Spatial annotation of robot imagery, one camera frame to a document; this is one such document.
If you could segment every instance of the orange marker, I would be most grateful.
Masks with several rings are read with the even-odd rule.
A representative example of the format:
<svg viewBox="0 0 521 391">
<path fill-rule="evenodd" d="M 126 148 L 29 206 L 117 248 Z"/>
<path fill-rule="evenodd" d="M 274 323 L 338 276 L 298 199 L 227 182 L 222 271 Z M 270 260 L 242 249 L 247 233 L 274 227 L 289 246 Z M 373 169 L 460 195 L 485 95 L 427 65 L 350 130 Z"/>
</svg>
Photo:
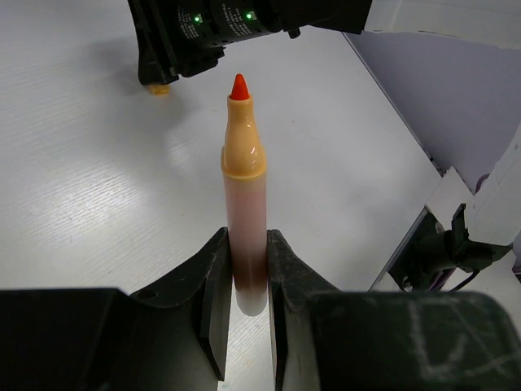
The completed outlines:
<svg viewBox="0 0 521 391">
<path fill-rule="evenodd" d="M 267 299 L 266 156 L 253 118 L 253 98 L 240 74 L 228 97 L 221 169 L 237 303 L 246 315 L 256 316 Z"/>
</svg>

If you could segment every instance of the white table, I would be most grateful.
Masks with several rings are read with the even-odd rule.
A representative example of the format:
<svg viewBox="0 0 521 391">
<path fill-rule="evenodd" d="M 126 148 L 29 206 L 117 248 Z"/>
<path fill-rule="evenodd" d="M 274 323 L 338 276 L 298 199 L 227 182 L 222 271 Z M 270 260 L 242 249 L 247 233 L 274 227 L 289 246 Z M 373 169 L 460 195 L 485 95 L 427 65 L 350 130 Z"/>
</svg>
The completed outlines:
<svg viewBox="0 0 521 391">
<path fill-rule="evenodd" d="M 125 0 L 0 4 L 0 288 L 132 292 L 225 225 L 226 96 L 244 73 L 269 157 L 269 227 L 366 290 L 440 176 L 340 33 L 232 45 L 154 97 Z M 233 302 L 228 390 L 273 389 L 267 311 Z"/>
</svg>

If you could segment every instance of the scratch marks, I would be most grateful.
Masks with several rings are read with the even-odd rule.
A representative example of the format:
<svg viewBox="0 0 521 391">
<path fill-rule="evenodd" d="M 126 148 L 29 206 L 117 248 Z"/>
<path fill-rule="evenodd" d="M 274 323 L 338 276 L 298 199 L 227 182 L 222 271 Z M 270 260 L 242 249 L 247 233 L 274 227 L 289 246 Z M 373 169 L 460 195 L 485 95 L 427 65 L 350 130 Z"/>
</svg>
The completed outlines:
<svg viewBox="0 0 521 391">
<path fill-rule="evenodd" d="M 422 329 L 422 316 L 419 305 L 413 301 L 408 303 L 411 320 L 410 336 L 413 349 L 418 360 L 421 376 L 425 380 L 451 380 L 456 376 L 458 364 L 465 354 L 468 338 L 461 334 L 453 351 L 447 356 L 447 361 L 441 364 L 432 364 L 427 351 L 427 341 Z"/>
<path fill-rule="evenodd" d="M 454 306 L 453 304 L 449 304 L 449 306 L 450 306 L 451 310 L 459 318 L 462 326 L 471 335 L 471 337 L 475 341 L 475 343 L 478 344 L 478 346 L 481 348 L 481 350 L 483 351 L 483 353 L 487 357 L 487 359 L 490 360 L 488 362 L 488 364 L 492 365 L 490 369 L 491 370 L 495 369 L 497 371 L 497 373 L 499 373 L 499 374 L 501 374 L 501 375 L 503 375 L 505 377 L 509 377 L 510 378 L 511 375 L 507 371 L 505 371 L 505 369 L 501 366 L 501 364 L 500 363 L 495 363 L 495 361 L 497 359 L 493 357 L 493 355 L 490 353 L 490 350 L 488 350 L 486 344 L 483 342 L 483 340 L 479 336 L 479 333 L 466 321 L 465 317 L 458 310 L 458 308 L 456 306 Z"/>
<path fill-rule="evenodd" d="M 409 335 L 412 341 L 412 350 L 418 363 L 420 376 L 426 381 L 451 381 L 461 379 L 462 377 L 480 376 L 489 371 L 495 371 L 499 376 L 506 379 L 513 379 L 514 374 L 504 366 L 508 362 L 520 360 L 521 349 L 517 349 L 510 354 L 495 357 L 494 353 L 479 334 L 479 330 L 476 330 L 473 325 L 469 323 L 455 304 L 457 303 L 451 300 L 443 300 L 443 302 L 409 301 L 407 303 L 410 317 Z M 448 306 L 458 319 L 458 325 L 463 329 L 463 332 L 458 334 L 454 347 L 447 354 L 442 363 L 433 363 L 429 357 L 426 333 L 422 325 L 422 308 L 425 305 Z M 465 358 L 465 354 L 475 354 L 476 350 L 482 352 L 485 363 L 470 369 L 460 369 L 459 367 L 464 364 L 463 359 Z"/>
</svg>

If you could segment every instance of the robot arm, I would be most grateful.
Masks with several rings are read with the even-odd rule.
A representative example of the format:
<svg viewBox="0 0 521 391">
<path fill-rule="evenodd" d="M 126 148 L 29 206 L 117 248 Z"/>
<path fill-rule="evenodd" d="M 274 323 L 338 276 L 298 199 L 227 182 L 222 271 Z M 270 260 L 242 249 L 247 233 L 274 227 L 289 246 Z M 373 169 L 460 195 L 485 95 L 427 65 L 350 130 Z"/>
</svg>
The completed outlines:
<svg viewBox="0 0 521 391">
<path fill-rule="evenodd" d="M 469 239 L 511 244 L 521 230 L 521 124 L 484 185 L 467 204 Z"/>
<path fill-rule="evenodd" d="M 233 42 L 314 26 L 345 33 L 433 33 L 521 47 L 519 0 L 128 0 L 139 81 L 166 85 L 216 67 Z"/>
</svg>

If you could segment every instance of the white wall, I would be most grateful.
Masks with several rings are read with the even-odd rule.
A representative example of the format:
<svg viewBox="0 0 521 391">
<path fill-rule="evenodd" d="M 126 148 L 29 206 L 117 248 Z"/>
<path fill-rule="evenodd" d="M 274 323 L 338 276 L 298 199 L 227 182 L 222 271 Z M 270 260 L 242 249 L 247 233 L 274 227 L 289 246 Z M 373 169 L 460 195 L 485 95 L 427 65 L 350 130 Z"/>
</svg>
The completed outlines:
<svg viewBox="0 0 521 391">
<path fill-rule="evenodd" d="M 474 189 L 521 121 L 521 51 L 412 33 L 349 39 L 424 149 Z"/>
</svg>

